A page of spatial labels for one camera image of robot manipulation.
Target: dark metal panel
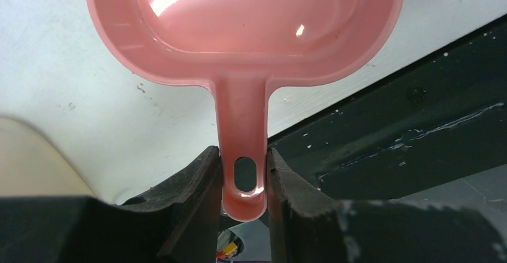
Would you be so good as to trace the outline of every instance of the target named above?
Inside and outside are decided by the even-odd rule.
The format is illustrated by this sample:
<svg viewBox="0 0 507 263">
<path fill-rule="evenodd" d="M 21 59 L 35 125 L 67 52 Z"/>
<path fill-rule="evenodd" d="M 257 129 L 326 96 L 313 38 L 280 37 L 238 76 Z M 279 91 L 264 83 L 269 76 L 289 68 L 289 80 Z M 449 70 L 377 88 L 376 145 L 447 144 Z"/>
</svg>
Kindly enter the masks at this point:
<svg viewBox="0 0 507 263">
<path fill-rule="evenodd" d="M 210 147 L 123 206 L 0 198 L 0 262 L 215 262 L 222 183 Z"/>
<path fill-rule="evenodd" d="M 504 16 L 272 137 L 270 146 L 332 198 L 398 198 L 507 163 L 506 102 Z M 255 178 L 239 176 L 240 187 Z"/>
<path fill-rule="evenodd" d="M 479 212 L 451 204 L 335 201 L 268 151 L 273 263 L 505 262 L 497 229 Z"/>
</svg>

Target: pink plastic scoop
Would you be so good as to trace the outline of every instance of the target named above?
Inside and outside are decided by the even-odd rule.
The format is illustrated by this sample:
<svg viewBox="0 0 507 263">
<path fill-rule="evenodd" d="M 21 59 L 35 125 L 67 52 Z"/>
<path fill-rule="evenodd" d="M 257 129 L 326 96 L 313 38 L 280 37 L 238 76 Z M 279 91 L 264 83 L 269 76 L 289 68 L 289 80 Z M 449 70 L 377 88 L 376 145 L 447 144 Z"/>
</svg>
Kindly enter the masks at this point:
<svg viewBox="0 0 507 263">
<path fill-rule="evenodd" d="M 223 206 L 239 221 L 266 208 L 267 103 L 283 86 L 321 85 L 366 64 L 391 33 L 402 0 L 87 0 L 93 23 L 127 68 L 215 98 Z M 249 157 L 257 185 L 234 184 Z"/>
</svg>

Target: white surface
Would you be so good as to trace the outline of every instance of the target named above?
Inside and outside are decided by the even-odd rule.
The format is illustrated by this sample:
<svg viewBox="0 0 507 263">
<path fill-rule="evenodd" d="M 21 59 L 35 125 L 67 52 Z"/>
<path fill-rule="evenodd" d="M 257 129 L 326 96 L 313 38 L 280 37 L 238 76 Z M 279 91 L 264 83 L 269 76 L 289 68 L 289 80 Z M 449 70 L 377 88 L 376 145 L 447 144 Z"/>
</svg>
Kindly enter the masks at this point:
<svg viewBox="0 0 507 263">
<path fill-rule="evenodd" d="M 405 0 L 387 44 L 360 71 L 276 91 L 269 135 L 506 13 L 507 0 Z M 105 200 L 146 190 L 218 142 L 211 95 L 146 82 L 121 66 L 85 0 L 0 0 L 0 39 L 0 115 L 40 129 Z"/>
<path fill-rule="evenodd" d="M 93 192 L 37 131 L 0 118 L 0 196 L 69 195 Z"/>
</svg>

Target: handle hole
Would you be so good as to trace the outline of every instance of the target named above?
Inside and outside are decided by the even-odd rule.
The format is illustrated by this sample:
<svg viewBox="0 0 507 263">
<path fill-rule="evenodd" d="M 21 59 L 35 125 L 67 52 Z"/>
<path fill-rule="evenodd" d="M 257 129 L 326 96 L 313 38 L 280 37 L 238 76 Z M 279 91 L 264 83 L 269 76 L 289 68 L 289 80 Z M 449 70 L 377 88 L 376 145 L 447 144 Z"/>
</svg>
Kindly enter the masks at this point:
<svg viewBox="0 0 507 263">
<path fill-rule="evenodd" d="M 257 186 L 257 165 L 249 157 L 240 157 L 234 162 L 234 184 L 236 188 L 249 192 Z"/>
</svg>

